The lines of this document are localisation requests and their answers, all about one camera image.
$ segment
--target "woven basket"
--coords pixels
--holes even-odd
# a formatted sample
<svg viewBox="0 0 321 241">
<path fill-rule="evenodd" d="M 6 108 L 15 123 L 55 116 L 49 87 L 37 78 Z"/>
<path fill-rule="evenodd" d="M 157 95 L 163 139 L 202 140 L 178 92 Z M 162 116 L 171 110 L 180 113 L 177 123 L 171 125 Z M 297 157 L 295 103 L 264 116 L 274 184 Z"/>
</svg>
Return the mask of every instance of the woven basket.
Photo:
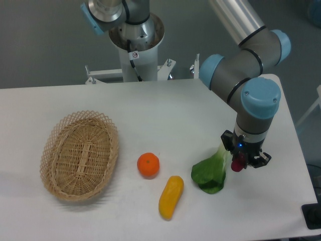
<svg viewBox="0 0 321 241">
<path fill-rule="evenodd" d="M 108 183 L 118 155 L 115 125 L 104 114 L 81 111 L 51 132 L 40 165 L 41 179 L 56 197 L 80 201 Z"/>
</svg>

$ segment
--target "green leafy vegetable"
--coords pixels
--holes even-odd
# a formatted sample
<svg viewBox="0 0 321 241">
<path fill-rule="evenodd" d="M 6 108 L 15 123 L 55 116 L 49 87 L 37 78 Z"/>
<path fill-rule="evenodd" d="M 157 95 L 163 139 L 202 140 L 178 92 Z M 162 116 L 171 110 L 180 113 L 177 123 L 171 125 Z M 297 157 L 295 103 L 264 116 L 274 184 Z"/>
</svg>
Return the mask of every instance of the green leafy vegetable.
<svg viewBox="0 0 321 241">
<path fill-rule="evenodd" d="M 213 156 L 192 167 L 192 180 L 206 193 L 214 194 L 222 190 L 228 156 L 229 152 L 221 144 Z"/>
</svg>

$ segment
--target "white sticker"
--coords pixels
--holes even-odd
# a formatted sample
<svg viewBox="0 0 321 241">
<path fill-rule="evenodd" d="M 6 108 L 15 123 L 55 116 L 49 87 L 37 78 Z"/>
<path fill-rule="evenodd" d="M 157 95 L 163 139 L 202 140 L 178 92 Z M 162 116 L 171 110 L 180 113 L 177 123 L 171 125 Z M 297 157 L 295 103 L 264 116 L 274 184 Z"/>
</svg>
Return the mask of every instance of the white sticker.
<svg viewBox="0 0 321 241">
<path fill-rule="evenodd" d="M 139 59 L 139 53 L 138 51 L 130 52 L 128 53 L 129 60 Z"/>
</svg>

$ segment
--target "yellow pepper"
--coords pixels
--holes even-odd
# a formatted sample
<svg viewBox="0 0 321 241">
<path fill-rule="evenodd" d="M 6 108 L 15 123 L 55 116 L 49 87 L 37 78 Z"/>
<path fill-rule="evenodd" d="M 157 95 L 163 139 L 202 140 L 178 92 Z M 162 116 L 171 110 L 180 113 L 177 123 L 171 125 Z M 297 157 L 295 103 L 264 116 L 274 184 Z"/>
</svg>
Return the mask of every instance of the yellow pepper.
<svg viewBox="0 0 321 241">
<path fill-rule="evenodd" d="M 170 220 L 173 216 L 184 189 L 184 181 L 180 176 L 171 176 L 160 196 L 158 210 L 164 219 Z"/>
</svg>

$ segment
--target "blue joint cap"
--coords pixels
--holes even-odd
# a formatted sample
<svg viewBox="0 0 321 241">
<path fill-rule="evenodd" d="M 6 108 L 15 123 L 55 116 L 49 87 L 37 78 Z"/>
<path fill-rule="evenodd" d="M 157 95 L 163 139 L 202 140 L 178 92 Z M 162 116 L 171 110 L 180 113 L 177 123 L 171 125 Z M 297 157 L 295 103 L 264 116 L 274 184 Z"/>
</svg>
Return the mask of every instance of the blue joint cap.
<svg viewBox="0 0 321 241">
<path fill-rule="evenodd" d="M 290 41 L 289 37 L 281 30 L 275 29 L 275 30 L 271 30 L 271 32 L 275 33 L 280 40 L 281 57 L 280 57 L 279 62 L 277 63 L 277 64 L 279 64 L 291 52 L 291 41 Z"/>
<path fill-rule="evenodd" d="M 242 89 L 244 109 L 258 119 L 274 117 L 279 108 L 281 90 L 271 79 L 257 77 L 247 81 Z"/>
<path fill-rule="evenodd" d="M 97 22 L 93 19 L 93 17 L 91 16 L 89 10 L 86 7 L 86 4 L 83 3 L 82 5 L 80 5 L 80 9 L 85 17 L 85 19 L 87 20 L 87 22 L 89 23 L 89 25 L 91 26 L 91 28 L 94 30 L 95 34 L 97 35 L 103 35 L 104 32 L 101 30 L 101 28 L 99 27 L 99 25 L 97 24 Z"/>
<path fill-rule="evenodd" d="M 208 57 L 200 67 L 199 78 L 210 89 L 211 81 L 216 67 L 224 57 L 219 54 L 213 54 Z"/>
</svg>

